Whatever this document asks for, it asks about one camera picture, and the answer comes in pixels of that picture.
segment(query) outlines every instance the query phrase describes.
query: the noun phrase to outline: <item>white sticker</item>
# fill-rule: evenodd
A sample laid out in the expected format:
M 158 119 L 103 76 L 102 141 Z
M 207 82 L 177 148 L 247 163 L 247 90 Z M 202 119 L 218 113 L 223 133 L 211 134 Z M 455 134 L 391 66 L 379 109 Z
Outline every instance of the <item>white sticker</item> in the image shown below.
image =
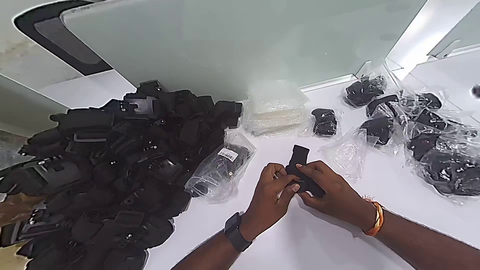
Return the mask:
M 231 162 L 233 162 L 237 157 L 238 157 L 238 154 L 235 153 L 234 151 L 232 150 L 229 150 L 229 149 L 226 149 L 226 148 L 222 148 L 222 150 L 220 150 L 220 152 L 218 153 L 220 156 L 224 156 L 226 157 L 227 159 L 229 159 Z

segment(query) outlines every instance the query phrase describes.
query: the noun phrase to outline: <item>person's right hand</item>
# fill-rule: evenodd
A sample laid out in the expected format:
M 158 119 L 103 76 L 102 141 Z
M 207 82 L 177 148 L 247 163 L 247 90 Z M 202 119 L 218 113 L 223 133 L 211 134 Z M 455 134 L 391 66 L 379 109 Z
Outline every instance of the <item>person's right hand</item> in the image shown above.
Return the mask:
M 310 196 L 306 192 L 300 193 L 306 206 L 353 224 L 365 232 L 375 225 L 375 206 L 362 199 L 342 176 L 323 161 L 311 162 L 307 166 L 297 164 L 297 168 L 326 192 L 322 198 Z

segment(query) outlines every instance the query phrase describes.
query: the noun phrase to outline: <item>fingernail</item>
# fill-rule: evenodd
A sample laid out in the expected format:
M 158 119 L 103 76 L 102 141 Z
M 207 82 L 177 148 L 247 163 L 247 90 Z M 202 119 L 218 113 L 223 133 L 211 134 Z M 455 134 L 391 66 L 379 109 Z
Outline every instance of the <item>fingernail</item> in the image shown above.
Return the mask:
M 295 191 L 295 192 L 297 192 L 299 189 L 300 189 L 299 184 L 294 184 L 293 187 L 292 187 L 292 190 Z

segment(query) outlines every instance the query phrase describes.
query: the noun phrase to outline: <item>hand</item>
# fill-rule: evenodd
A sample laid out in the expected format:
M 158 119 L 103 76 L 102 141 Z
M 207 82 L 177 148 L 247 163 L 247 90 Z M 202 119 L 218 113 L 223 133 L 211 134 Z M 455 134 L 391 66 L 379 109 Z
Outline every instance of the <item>hand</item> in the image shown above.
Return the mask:
M 285 216 L 290 200 L 300 189 L 298 184 L 287 186 L 292 180 L 299 180 L 299 177 L 287 175 L 283 165 L 269 163 L 265 166 L 252 202 L 241 218 L 240 232 L 245 240 L 252 241 Z
M 336 174 L 323 161 L 311 162 L 307 166 L 297 164 L 297 168 L 326 192 L 321 199 L 306 192 L 300 193 L 306 206 L 353 224 L 365 232 L 375 225 L 375 206 L 362 199 L 342 176 Z

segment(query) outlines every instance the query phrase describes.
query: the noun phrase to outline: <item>person's left hand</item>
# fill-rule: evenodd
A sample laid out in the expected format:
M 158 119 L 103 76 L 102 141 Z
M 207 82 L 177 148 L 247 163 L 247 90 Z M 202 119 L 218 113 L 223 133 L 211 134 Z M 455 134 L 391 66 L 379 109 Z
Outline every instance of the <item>person's left hand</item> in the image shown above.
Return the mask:
M 252 202 L 241 218 L 240 232 L 245 240 L 252 241 L 285 216 L 288 204 L 300 189 L 298 184 L 287 184 L 299 179 L 295 175 L 287 175 L 281 164 L 269 163 L 265 166 Z

